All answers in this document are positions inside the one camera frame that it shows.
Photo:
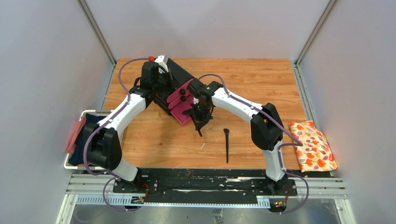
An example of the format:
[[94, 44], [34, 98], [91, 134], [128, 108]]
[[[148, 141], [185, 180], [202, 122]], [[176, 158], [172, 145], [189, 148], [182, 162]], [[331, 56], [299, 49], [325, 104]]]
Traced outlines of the black drawer organizer box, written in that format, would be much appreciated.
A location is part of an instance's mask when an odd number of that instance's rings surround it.
[[155, 62], [161, 67], [158, 80], [160, 87], [159, 90], [155, 90], [154, 103], [171, 116], [170, 103], [167, 102], [168, 97], [174, 92], [180, 93], [178, 88], [193, 79], [194, 76], [166, 55], [158, 56]]

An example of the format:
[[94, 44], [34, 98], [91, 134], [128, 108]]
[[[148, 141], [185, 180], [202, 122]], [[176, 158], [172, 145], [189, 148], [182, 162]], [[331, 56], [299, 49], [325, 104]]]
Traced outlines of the pink top drawer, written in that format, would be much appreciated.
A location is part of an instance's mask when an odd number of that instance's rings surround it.
[[167, 103], [171, 104], [175, 102], [176, 104], [181, 102], [183, 99], [187, 99], [187, 97], [190, 95], [189, 90], [187, 89], [189, 83], [193, 79], [188, 80], [186, 83], [184, 83], [181, 87], [176, 89], [172, 94], [170, 94], [166, 100]]

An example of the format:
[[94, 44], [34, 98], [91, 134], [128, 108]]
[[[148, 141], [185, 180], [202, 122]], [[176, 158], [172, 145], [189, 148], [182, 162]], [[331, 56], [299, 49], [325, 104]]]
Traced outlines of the black fan makeup brush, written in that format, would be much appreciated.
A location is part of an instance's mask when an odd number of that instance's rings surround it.
[[196, 116], [196, 113], [193, 110], [187, 110], [183, 112], [184, 115], [188, 115], [193, 124], [195, 126], [195, 130], [198, 132], [199, 136], [202, 137], [201, 128], [202, 128], [202, 121]]

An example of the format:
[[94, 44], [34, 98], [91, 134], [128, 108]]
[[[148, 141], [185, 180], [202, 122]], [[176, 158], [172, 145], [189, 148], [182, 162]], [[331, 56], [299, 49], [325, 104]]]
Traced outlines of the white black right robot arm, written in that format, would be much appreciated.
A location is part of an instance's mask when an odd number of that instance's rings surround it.
[[266, 163], [267, 190], [278, 195], [285, 189], [287, 175], [284, 171], [283, 157], [278, 152], [282, 144], [284, 126], [276, 107], [247, 101], [228, 91], [223, 84], [215, 81], [209, 85], [193, 79], [187, 86], [194, 97], [191, 109], [184, 111], [194, 123], [196, 131], [212, 119], [214, 107], [223, 108], [240, 117], [250, 125], [252, 142], [262, 150]]

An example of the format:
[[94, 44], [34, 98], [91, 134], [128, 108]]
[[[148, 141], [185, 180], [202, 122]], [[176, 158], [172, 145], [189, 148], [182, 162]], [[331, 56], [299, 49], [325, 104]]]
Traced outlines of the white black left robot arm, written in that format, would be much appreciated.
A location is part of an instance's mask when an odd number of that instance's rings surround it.
[[85, 145], [83, 149], [84, 166], [91, 175], [89, 165], [103, 168], [119, 180], [132, 193], [143, 187], [141, 170], [130, 164], [122, 156], [122, 134], [131, 121], [143, 112], [152, 102], [166, 101], [172, 87], [172, 75], [164, 55], [145, 59], [141, 76], [135, 80], [132, 89], [122, 88], [127, 95], [122, 103], [107, 117], [97, 123], [88, 123], [83, 129]]

